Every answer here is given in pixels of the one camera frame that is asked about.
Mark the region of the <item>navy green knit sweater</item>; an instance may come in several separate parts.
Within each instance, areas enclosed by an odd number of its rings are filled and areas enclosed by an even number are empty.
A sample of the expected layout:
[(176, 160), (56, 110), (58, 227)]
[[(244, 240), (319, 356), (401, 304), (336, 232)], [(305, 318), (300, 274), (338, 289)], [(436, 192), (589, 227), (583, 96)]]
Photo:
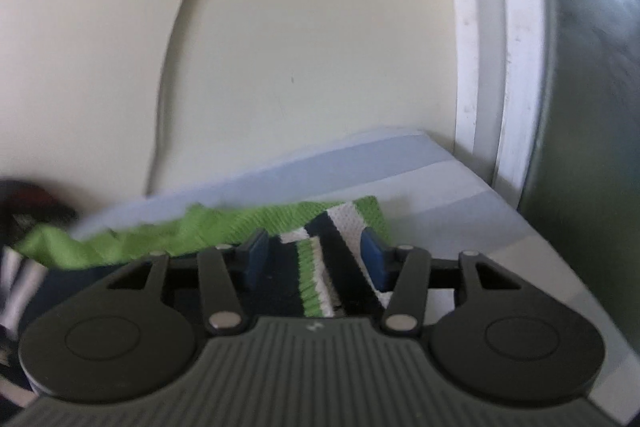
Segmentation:
[(85, 239), (67, 232), (75, 213), (63, 205), (1, 208), (1, 418), (34, 393), (17, 358), (18, 337), (41, 314), (126, 263), (152, 253), (190, 258), (206, 247), (236, 246), (257, 230), (269, 257), (254, 289), (234, 286), (247, 312), (293, 317), (377, 317), (390, 294), (375, 289), (360, 255), (371, 228), (388, 235), (378, 200), (296, 202), (222, 210), (194, 205), (175, 220), (104, 230)]

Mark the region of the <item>striped blue bed sheet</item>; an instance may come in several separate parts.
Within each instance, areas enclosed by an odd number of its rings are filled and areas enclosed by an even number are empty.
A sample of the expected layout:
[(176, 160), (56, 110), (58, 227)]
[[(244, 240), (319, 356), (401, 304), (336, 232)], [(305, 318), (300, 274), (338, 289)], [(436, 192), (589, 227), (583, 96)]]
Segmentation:
[(107, 229), (180, 217), (189, 207), (235, 209), (374, 196), (395, 244), (437, 258), (479, 251), (587, 317), (606, 357), (590, 398), (622, 424), (639, 412), (639, 358), (586, 285), (511, 206), (419, 131), (383, 129), (213, 181), (93, 213), (73, 227), (86, 239)]

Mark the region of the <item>frosted glass door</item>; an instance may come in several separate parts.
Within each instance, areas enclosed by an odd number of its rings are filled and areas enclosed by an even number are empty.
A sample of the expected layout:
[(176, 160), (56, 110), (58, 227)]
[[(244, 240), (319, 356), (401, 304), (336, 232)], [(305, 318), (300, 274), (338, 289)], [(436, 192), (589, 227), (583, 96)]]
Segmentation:
[(546, 0), (526, 219), (614, 314), (639, 301), (639, 0)]

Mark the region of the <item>black printed garment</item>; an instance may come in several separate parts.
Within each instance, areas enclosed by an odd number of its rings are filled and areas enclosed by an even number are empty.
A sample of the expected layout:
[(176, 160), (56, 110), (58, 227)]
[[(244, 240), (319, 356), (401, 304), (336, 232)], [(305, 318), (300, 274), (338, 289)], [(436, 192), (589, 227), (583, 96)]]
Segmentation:
[(78, 212), (43, 187), (17, 179), (1, 180), (1, 246), (13, 246), (36, 225), (65, 227)]

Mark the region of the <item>white door frame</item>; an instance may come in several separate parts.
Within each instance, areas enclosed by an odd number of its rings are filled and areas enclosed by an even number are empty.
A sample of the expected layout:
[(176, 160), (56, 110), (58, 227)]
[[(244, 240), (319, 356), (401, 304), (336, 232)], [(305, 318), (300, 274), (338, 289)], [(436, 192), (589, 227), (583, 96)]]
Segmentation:
[(454, 0), (454, 33), (454, 155), (516, 207), (539, 119), (544, 0)]

